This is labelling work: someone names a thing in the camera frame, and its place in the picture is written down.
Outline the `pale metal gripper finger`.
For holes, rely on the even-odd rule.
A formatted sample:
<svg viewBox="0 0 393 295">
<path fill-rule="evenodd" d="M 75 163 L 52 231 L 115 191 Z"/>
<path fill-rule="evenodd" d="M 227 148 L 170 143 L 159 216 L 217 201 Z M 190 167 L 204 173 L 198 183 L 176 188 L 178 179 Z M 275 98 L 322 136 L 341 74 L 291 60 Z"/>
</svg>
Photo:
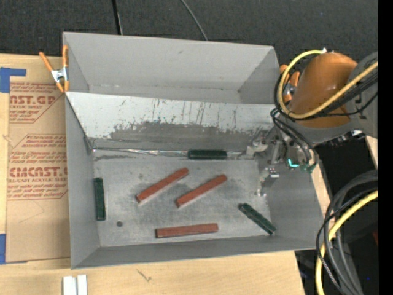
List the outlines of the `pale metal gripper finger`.
<svg viewBox="0 0 393 295">
<path fill-rule="evenodd" d="M 264 196 L 267 189 L 271 188 L 272 185 L 279 179 L 279 172 L 275 167 L 264 168 L 259 175 L 260 186 L 257 189 L 258 196 Z"/>
<path fill-rule="evenodd" d="M 246 156 L 253 157 L 256 153 L 264 152 L 268 149 L 268 139 L 266 135 L 254 139 L 246 148 Z"/>
</svg>

